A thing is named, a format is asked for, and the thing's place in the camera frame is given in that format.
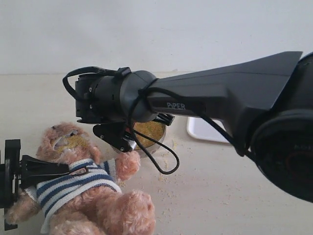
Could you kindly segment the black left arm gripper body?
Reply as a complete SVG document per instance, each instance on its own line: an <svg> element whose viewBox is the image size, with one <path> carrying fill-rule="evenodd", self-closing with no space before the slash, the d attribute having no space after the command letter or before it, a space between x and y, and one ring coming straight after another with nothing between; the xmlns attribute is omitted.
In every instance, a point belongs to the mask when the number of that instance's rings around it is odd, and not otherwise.
<svg viewBox="0 0 313 235"><path fill-rule="evenodd" d="M18 200L21 140L5 140L4 163L0 164L0 208L4 216Z"/></svg>

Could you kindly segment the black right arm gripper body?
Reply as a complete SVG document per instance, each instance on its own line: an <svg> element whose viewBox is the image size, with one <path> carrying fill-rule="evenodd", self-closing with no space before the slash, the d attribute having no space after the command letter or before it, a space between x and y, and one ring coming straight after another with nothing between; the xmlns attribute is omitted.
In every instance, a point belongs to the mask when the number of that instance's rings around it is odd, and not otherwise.
<svg viewBox="0 0 313 235"><path fill-rule="evenodd" d="M161 141L165 136L166 127L170 126L173 120L173 115L158 114L150 122L136 122L134 124L135 136L144 147L150 147ZM93 127L93 133L112 147L138 147L124 122L96 125Z"/></svg>

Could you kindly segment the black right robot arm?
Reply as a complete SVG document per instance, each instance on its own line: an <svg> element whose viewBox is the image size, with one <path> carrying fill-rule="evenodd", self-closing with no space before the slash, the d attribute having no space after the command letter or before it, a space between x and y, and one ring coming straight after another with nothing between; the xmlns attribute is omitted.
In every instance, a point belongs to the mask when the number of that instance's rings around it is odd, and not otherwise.
<svg viewBox="0 0 313 235"><path fill-rule="evenodd" d="M313 200L311 54L286 51L162 79L129 68L77 73L73 97L80 122L124 126L166 114L202 118L281 190Z"/></svg>

